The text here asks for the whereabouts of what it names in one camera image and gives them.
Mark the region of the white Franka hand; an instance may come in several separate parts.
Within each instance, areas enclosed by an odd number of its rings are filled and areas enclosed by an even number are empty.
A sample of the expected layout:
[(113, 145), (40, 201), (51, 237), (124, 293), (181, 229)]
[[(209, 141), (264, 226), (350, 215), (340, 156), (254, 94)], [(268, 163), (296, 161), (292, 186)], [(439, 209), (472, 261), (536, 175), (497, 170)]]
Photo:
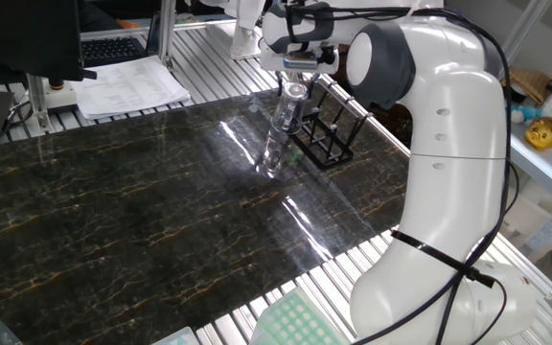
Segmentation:
[(278, 83), (278, 96), (283, 94), (282, 72), (312, 73), (304, 81), (309, 92), (319, 79), (319, 74), (334, 74), (339, 68), (339, 53), (334, 47), (323, 47), (307, 52), (277, 54), (261, 40), (260, 64), (267, 71), (275, 71)]

